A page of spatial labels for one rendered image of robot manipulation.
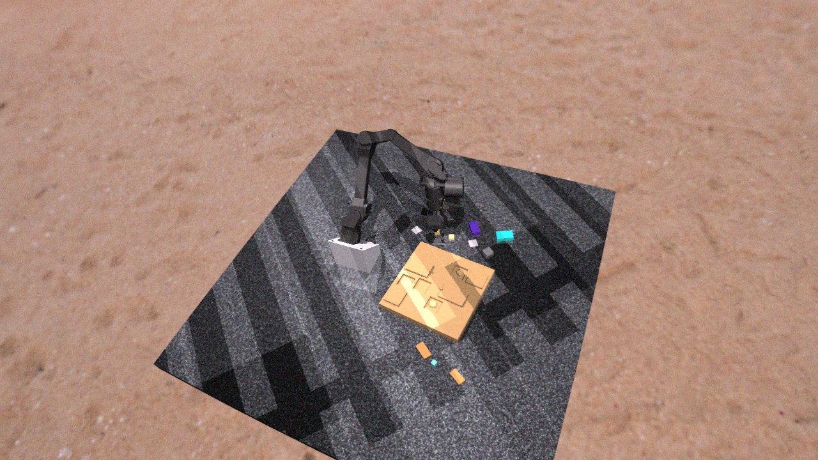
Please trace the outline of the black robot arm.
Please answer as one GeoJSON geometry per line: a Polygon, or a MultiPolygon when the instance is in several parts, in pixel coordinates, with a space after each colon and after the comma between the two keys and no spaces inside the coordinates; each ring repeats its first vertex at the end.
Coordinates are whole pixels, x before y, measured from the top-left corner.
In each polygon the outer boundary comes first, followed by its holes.
{"type": "Polygon", "coordinates": [[[464,194],[464,178],[449,177],[446,170],[444,170],[444,163],[440,159],[417,148],[394,129],[377,132],[361,131],[357,136],[359,168],[357,169],[355,196],[351,202],[350,212],[346,217],[340,219],[342,226],[339,242],[351,245],[360,243],[360,234],[362,232],[360,232],[359,225],[371,213],[372,203],[368,203],[366,199],[370,180],[371,158],[374,151],[376,151],[376,145],[383,142],[391,142],[397,148],[402,149],[417,160],[428,174],[439,178],[423,176],[419,185],[426,187],[428,198],[437,199],[442,195],[442,213],[446,213],[446,210],[458,212],[459,207],[461,207],[459,197],[463,197],[464,194]]]}

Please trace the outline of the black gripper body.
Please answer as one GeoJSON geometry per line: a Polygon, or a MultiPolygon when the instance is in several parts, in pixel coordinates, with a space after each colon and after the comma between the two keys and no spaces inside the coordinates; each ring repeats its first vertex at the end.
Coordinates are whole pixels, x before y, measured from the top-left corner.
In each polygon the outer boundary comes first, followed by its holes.
{"type": "Polygon", "coordinates": [[[440,210],[442,210],[442,195],[437,199],[428,198],[426,195],[426,210],[433,211],[433,215],[426,217],[426,228],[444,228],[444,218],[440,215],[440,210]]]}

